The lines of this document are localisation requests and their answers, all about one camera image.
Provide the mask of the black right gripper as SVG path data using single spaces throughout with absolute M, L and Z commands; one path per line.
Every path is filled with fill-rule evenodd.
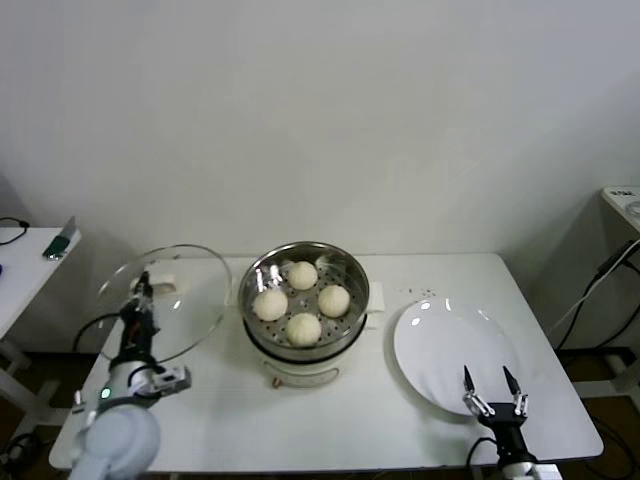
M 497 445 L 500 460 L 529 460 L 530 452 L 521 432 L 521 426 L 528 415 L 528 395 L 525 394 L 515 376 L 506 365 L 502 367 L 513 404 L 484 401 L 475 389 L 472 376 L 464 366 L 463 401 L 468 410 L 479 417 L 481 425 L 489 428 Z

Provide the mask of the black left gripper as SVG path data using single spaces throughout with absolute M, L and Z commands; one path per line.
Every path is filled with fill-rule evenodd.
M 124 324 L 119 354 L 152 354 L 153 337 L 159 332 L 153 314 L 154 289 L 150 274 L 144 270 L 137 280 L 137 293 L 131 295 L 120 310 Z

